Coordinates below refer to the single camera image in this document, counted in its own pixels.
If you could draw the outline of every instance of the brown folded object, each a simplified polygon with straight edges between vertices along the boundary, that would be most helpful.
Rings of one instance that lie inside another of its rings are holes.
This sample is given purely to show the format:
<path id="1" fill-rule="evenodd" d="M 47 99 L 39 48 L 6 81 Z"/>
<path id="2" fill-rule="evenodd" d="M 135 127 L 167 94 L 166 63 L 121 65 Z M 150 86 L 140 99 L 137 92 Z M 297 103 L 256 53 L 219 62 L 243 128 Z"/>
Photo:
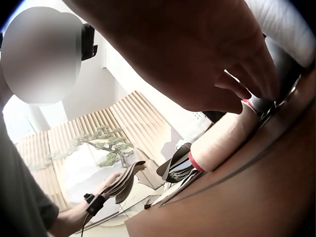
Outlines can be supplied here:
<path id="1" fill-rule="evenodd" d="M 125 172 L 118 177 L 110 186 L 101 193 L 109 193 L 110 197 L 115 197 L 115 203 L 123 202 L 131 192 L 134 183 L 134 175 L 145 169 L 145 161 L 139 161 L 128 167 Z"/>

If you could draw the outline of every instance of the wooden slat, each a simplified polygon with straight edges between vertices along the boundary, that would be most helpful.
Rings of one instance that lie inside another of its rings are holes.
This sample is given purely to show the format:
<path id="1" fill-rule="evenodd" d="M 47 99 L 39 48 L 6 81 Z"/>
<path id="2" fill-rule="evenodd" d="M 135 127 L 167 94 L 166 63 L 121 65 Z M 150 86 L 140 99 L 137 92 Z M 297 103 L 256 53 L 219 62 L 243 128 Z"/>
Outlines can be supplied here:
<path id="1" fill-rule="evenodd" d="M 44 168 L 50 152 L 47 133 L 41 132 L 23 137 L 16 147 L 44 193 L 59 207 L 60 211 L 65 211 L 70 206 L 63 198 L 54 166 Z"/>
<path id="2" fill-rule="evenodd" d="M 62 154 L 64 153 L 70 146 L 70 142 L 73 138 L 78 135 L 83 134 L 82 127 L 79 119 L 71 120 L 67 123 L 56 126 L 49 131 L 48 140 L 49 146 L 52 154 Z M 63 173 L 63 163 L 64 159 L 58 159 L 53 161 L 53 167 L 56 174 L 56 178 L 58 180 L 60 186 L 60 193 L 65 203 L 67 204 L 68 209 L 71 208 L 69 201 L 67 200 L 67 196 L 65 195 L 65 190 L 63 186 L 62 173 Z"/>

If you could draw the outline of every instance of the gray sleeve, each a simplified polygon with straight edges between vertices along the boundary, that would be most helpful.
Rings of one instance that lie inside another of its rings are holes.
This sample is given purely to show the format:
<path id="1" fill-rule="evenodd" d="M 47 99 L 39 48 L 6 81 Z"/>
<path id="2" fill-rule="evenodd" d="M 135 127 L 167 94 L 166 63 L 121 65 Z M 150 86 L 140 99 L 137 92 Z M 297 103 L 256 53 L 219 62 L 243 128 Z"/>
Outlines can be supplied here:
<path id="1" fill-rule="evenodd" d="M 59 208 L 36 183 L 10 140 L 0 112 L 0 208 L 24 236 L 45 236 Z"/>
<path id="2" fill-rule="evenodd" d="M 26 178 L 28 179 L 28 183 L 30 184 L 42 221 L 45 225 L 46 230 L 49 230 L 58 217 L 59 208 L 42 191 L 26 165 L 24 165 L 24 168 L 27 169 L 27 171 L 25 172 L 27 174 Z"/>

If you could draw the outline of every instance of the white wall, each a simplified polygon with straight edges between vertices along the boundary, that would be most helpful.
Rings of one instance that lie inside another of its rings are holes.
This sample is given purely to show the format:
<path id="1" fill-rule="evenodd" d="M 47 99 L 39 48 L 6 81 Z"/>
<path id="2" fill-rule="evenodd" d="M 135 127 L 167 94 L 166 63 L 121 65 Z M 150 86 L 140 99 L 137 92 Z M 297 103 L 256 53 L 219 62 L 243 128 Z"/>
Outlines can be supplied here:
<path id="1" fill-rule="evenodd" d="M 97 54 L 81 63 L 80 73 L 71 93 L 62 100 L 69 120 L 112 106 L 117 101 L 120 85 L 108 69 L 102 68 L 103 37 L 95 32 Z"/>
<path id="2" fill-rule="evenodd" d="M 38 127 L 31 126 L 24 109 L 21 107 L 20 99 L 15 95 L 3 108 L 3 118 L 9 138 L 13 143 L 27 135 L 35 134 Z"/>
<path id="3" fill-rule="evenodd" d="M 145 82 L 108 42 L 105 42 L 104 47 L 106 53 L 103 66 L 113 74 L 128 94 L 135 90 L 141 92 L 183 138 L 198 136 L 210 125 L 207 118 L 193 120 L 192 112 L 183 109 Z"/>
<path id="4" fill-rule="evenodd" d="M 128 95 L 127 91 L 123 88 L 123 86 L 117 80 L 115 80 L 115 83 L 114 83 L 114 92 L 115 92 L 116 102 Z"/>
<path id="5" fill-rule="evenodd" d="M 62 101 L 54 105 L 40 106 L 39 109 L 50 128 L 68 122 Z"/>

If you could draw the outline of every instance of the bonsai tree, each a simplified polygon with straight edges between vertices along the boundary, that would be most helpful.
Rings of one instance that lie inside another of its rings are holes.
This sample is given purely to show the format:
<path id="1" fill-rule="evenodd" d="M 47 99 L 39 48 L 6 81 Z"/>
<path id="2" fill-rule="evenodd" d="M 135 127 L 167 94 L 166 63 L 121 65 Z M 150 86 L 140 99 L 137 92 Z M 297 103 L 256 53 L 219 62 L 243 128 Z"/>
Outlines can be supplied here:
<path id="1" fill-rule="evenodd" d="M 105 150 L 108 151 L 108 154 L 105 156 L 105 160 L 98 164 L 99 167 L 111 166 L 118 161 L 121 161 L 122 167 L 127 168 L 128 164 L 126 164 L 125 159 L 134 153 L 133 150 L 128 150 L 128 148 L 133 148 L 131 143 L 126 143 L 123 137 L 116 137 L 114 134 L 116 132 L 122 131 L 122 128 L 116 128 L 114 130 L 109 129 L 108 126 L 100 126 L 97 128 L 97 131 L 90 134 L 83 134 L 74 137 L 70 141 L 69 148 L 63 153 L 49 153 L 47 154 L 46 161 L 43 167 L 35 167 L 28 166 L 31 170 L 45 169 L 50 166 L 53 160 L 58 160 L 62 158 L 66 158 L 71 155 L 77 148 L 87 143 L 97 150 Z M 103 140 L 102 142 L 92 142 L 94 140 Z"/>

